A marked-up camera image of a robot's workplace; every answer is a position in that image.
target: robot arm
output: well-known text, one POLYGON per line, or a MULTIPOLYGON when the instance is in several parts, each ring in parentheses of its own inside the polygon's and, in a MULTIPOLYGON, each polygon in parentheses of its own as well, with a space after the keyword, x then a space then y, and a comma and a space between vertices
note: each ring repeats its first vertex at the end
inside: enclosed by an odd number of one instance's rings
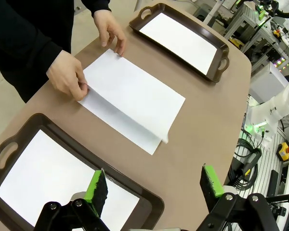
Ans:
POLYGON ((278 121, 287 115, 289 115, 289 84, 269 101, 249 106, 245 130, 257 139, 270 142, 277 131, 278 121))

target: tray handle hole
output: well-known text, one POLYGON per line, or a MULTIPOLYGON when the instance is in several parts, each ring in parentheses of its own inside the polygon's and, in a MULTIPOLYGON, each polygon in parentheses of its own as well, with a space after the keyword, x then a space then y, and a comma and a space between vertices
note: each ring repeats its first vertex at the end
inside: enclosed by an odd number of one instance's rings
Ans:
POLYGON ((2 150, 0 153, 0 169, 5 167, 6 160, 17 150, 17 148, 18 144, 16 142, 11 142, 2 150))
POLYGON ((142 12, 141 19, 144 20, 147 16, 149 16, 151 14, 152 14, 152 11, 150 9, 146 9, 146 10, 144 10, 144 12, 142 12))
POLYGON ((226 67, 226 64, 227 64, 227 60, 226 60, 226 59, 222 59, 222 60, 220 61, 220 64, 219 64, 218 69, 219 69, 219 70, 223 70, 223 69, 226 67))

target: table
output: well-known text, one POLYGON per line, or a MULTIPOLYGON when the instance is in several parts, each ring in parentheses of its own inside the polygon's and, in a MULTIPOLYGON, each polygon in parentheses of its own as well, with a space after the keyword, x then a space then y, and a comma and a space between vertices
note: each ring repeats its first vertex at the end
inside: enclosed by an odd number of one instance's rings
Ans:
MULTIPOLYGON (((176 8, 165 0, 150 4, 158 2, 176 8)), ((152 156, 79 103, 55 91, 50 82, 12 120, 0 135, 0 144, 14 135, 32 114, 43 113, 91 152, 163 199, 165 210, 156 229, 195 230, 208 213, 199 185, 201 167, 204 163, 213 165, 221 182, 225 180, 246 107, 251 65, 221 35, 181 12, 229 46, 230 65, 219 83, 209 83, 134 34, 128 22, 122 25, 129 40, 124 57, 186 98, 170 129, 169 143, 161 143, 152 156)), ((95 40, 76 57, 85 68, 105 50, 95 40)), ((0 222, 0 231, 6 230, 0 222)))

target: black sleeve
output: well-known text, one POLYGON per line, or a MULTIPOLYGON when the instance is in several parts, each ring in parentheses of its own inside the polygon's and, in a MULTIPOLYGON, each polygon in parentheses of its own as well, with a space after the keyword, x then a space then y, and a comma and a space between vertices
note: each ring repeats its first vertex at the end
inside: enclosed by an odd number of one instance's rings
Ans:
POLYGON ((81 0, 82 3, 87 7, 91 13, 92 16, 94 15, 94 12, 99 10, 109 10, 108 4, 110 0, 81 0))
POLYGON ((46 73, 62 48, 0 0, 0 50, 46 73))

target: person's left hand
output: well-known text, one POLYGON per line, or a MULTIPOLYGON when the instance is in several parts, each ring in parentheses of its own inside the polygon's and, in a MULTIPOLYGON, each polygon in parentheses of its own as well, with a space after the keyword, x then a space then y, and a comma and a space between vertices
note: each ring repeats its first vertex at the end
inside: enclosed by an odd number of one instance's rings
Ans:
POLYGON ((112 13, 108 10, 99 10, 94 12, 94 23, 100 33, 102 46, 108 46, 117 37, 115 53, 123 55, 126 47, 126 37, 121 26, 116 22, 112 13))

